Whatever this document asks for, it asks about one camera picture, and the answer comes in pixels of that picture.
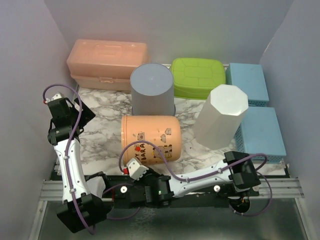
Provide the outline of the orange round bin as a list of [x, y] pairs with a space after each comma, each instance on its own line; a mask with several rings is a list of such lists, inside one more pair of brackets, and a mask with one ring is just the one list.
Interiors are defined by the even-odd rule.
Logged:
[[168, 162], [181, 157], [182, 134], [179, 120], [174, 116], [164, 115], [125, 115], [121, 119], [121, 146], [125, 148], [132, 142], [122, 159], [126, 164], [132, 158], [143, 165], [162, 164], [164, 161], [155, 147], [142, 143], [148, 141], [159, 148]]

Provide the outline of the blue-grey round bin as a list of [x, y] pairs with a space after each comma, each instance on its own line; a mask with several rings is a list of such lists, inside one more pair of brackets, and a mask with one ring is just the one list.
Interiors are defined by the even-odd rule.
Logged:
[[171, 71], [159, 63], [137, 67], [130, 76], [132, 115], [174, 116], [174, 78]]

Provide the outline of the white faceted bin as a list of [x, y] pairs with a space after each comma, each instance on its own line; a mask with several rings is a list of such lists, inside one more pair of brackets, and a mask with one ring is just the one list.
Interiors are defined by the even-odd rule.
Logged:
[[239, 87], [214, 88], [193, 125], [196, 141], [211, 150], [228, 147], [248, 109], [248, 96]]

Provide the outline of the green plastic tray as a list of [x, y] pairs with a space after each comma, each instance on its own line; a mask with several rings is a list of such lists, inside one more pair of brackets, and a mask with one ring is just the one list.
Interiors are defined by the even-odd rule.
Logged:
[[226, 84], [225, 67], [216, 59], [180, 57], [169, 69], [176, 98], [206, 100], [213, 89]]

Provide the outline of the small blue perforated basket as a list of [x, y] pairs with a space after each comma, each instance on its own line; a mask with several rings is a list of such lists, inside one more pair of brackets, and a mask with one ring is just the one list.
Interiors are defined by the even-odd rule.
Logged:
[[238, 152], [263, 153], [269, 164], [287, 156], [276, 111], [273, 107], [250, 106], [234, 135]]

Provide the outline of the large blue perforated basket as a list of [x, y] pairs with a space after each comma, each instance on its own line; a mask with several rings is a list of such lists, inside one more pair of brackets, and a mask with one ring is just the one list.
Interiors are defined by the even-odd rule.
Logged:
[[247, 95], [250, 106], [267, 106], [269, 95], [260, 64], [230, 63], [225, 75], [228, 85], [237, 86]]

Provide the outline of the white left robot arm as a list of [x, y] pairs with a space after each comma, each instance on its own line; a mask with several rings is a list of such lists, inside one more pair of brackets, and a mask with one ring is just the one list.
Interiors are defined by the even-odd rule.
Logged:
[[102, 198], [110, 193], [111, 186], [102, 171], [84, 175], [79, 136], [96, 115], [79, 100], [75, 103], [79, 109], [61, 93], [47, 102], [52, 116], [47, 139], [58, 157], [63, 184], [62, 205], [56, 214], [72, 233], [86, 229], [94, 234], [95, 225], [107, 217], [109, 209]]

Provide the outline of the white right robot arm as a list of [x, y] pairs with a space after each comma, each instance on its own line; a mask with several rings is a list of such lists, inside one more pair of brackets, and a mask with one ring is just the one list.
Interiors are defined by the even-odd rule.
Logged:
[[132, 160], [113, 195], [117, 209], [250, 207], [261, 181], [247, 153], [229, 151], [207, 168], [182, 175], [164, 175]]

